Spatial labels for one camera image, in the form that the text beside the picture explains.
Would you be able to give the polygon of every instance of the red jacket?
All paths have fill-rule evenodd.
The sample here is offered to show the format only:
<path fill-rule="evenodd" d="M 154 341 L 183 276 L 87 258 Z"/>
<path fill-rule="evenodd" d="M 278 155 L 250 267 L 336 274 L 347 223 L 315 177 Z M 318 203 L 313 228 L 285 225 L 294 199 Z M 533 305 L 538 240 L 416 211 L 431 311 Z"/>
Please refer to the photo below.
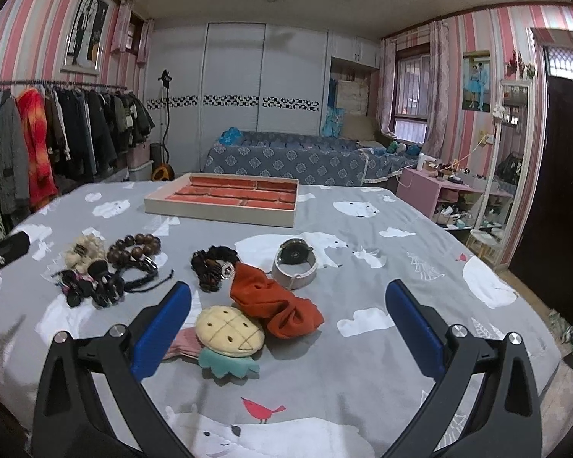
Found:
<path fill-rule="evenodd" d="M 28 148 L 30 206 L 37 210 L 58 193 L 47 154 L 44 98 L 38 90 L 27 90 L 18 97 L 17 108 Z"/>

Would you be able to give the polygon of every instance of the striped wallpaper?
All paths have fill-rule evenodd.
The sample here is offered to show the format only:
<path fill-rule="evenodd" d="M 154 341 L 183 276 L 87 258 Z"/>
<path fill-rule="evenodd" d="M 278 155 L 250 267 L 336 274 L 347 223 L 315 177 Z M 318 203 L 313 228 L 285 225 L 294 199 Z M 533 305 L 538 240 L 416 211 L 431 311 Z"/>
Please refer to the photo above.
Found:
<path fill-rule="evenodd" d="M 529 172 L 524 181 L 521 204 L 516 212 L 513 232 L 507 241 L 502 263 L 509 263 L 524 229 L 541 164 L 542 140 L 545 133 L 547 92 L 545 89 L 544 58 L 541 47 L 545 44 L 559 44 L 573 47 L 573 7 L 568 5 L 517 5 L 493 8 L 462 14 L 445 19 L 449 29 L 450 47 L 450 110 L 442 150 L 443 160 L 461 159 L 468 155 L 479 142 L 480 131 L 492 131 L 492 117 L 488 113 L 467 111 L 461 108 L 461 67 L 465 52 L 489 50 L 494 78 L 507 77 L 505 62 L 511 58 L 515 48 L 525 62 L 532 61 L 537 77 L 532 88 L 536 108 L 529 112 L 534 118 L 532 154 Z M 423 44 L 429 41 L 429 26 L 421 26 L 397 36 L 397 49 Z M 492 82 L 491 106 L 496 103 L 499 92 L 498 81 Z M 478 148 L 468 159 L 473 173 L 487 174 L 492 147 Z"/>
<path fill-rule="evenodd" d="M 104 49 L 112 40 L 118 5 L 112 0 L 104 24 Z M 66 39 L 78 0 L 8 0 L 0 12 L 0 81 L 55 79 L 126 85 L 142 96 L 145 68 L 132 53 L 101 59 L 98 76 L 62 73 Z"/>

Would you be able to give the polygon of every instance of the poster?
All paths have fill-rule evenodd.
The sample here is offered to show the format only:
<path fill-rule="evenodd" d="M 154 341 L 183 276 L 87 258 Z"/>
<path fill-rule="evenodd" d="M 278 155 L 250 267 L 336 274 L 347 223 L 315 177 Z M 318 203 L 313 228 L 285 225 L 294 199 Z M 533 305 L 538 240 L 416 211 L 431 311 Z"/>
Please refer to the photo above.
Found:
<path fill-rule="evenodd" d="M 490 113 L 490 52 L 463 53 L 463 110 Z"/>
<path fill-rule="evenodd" d="M 105 0 L 79 0 L 70 26 L 63 71 L 99 74 L 102 34 L 108 3 Z"/>

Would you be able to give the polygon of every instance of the clothing rack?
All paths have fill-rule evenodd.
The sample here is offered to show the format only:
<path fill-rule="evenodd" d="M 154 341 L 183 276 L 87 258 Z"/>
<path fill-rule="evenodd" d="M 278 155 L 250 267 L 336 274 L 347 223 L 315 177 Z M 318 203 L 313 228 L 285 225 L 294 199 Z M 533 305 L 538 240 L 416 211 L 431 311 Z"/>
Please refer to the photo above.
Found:
<path fill-rule="evenodd" d="M 4 86 L 56 86 L 71 88 L 97 88 L 105 90 L 128 90 L 127 86 L 117 86 L 112 84 L 99 84 L 95 82 L 77 81 L 52 81 L 51 79 L 12 79 L 10 81 L 0 81 L 0 87 Z"/>

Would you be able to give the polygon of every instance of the blue patterned sofa cover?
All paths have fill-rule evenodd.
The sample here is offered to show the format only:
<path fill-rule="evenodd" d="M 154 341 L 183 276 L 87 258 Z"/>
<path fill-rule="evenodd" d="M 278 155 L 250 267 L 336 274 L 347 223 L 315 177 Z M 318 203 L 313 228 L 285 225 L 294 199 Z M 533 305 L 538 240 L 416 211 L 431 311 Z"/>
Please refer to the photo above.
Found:
<path fill-rule="evenodd" d="M 301 184 L 362 186 L 416 165 L 416 157 L 361 148 L 356 141 L 302 134 L 244 131 L 233 145 L 208 153 L 204 172 L 298 179 Z"/>

